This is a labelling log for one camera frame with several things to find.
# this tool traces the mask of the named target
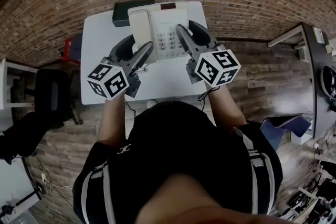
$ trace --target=forearm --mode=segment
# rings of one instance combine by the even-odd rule
[[[208,97],[217,127],[229,133],[234,127],[246,124],[243,113],[232,99],[226,85],[210,92]]]
[[[125,94],[122,93],[112,101],[106,100],[97,141],[120,147],[125,136]]]

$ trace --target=white telephone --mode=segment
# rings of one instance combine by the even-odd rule
[[[146,63],[187,56],[176,34],[178,24],[188,29],[187,5],[187,2],[157,3],[128,10],[137,46],[149,41],[154,43],[154,50]]]

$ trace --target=white table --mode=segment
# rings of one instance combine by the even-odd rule
[[[206,26],[200,2],[188,2],[188,19]],[[123,38],[132,34],[131,27],[115,27],[113,11],[89,16],[85,19],[80,66],[80,86],[83,104],[104,103],[105,99],[95,94],[87,76],[108,56],[111,49]],[[203,81],[191,84],[185,70],[189,56],[159,60],[148,66],[148,72],[139,73],[141,85],[135,98],[126,95],[127,101],[169,98],[202,94],[206,91]]]
[[[12,86],[10,80],[19,79],[18,76],[7,75],[8,67],[36,73],[38,69],[7,62],[3,59],[0,63],[0,109],[34,106],[34,103],[10,103],[7,98],[8,87]]]

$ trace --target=black t-shirt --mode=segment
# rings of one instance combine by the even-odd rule
[[[282,169],[276,152],[260,126],[247,124],[239,129],[253,141],[255,149],[269,156],[277,193]],[[192,105],[160,103],[135,118],[124,147],[113,148],[101,143],[93,146],[73,187],[75,213],[83,223],[83,181],[106,160],[117,224],[134,223],[140,209],[174,173],[188,174],[198,180],[224,208],[251,212],[252,171],[243,139],[235,133],[223,133],[204,112]],[[87,208],[95,211],[89,220],[90,223],[105,223],[103,192],[94,186],[90,184],[88,188]]]

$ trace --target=black desk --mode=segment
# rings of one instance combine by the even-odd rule
[[[307,46],[309,51],[314,99],[312,134],[314,138],[320,138],[325,135],[326,130],[336,121],[336,113],[330,110],[330,99],[322,91],[320,83],[322,67],[325,65],[331,67],[334,64],[331,54],[328,54],[325,50],[325,44],[329,43],[326,34],[323,32],[325,44],[320,44],[316,41],[312,26],[301,23],[269,42],[268,46],[274,46],[298,33],[302,33],[304,39],[303,46]]]

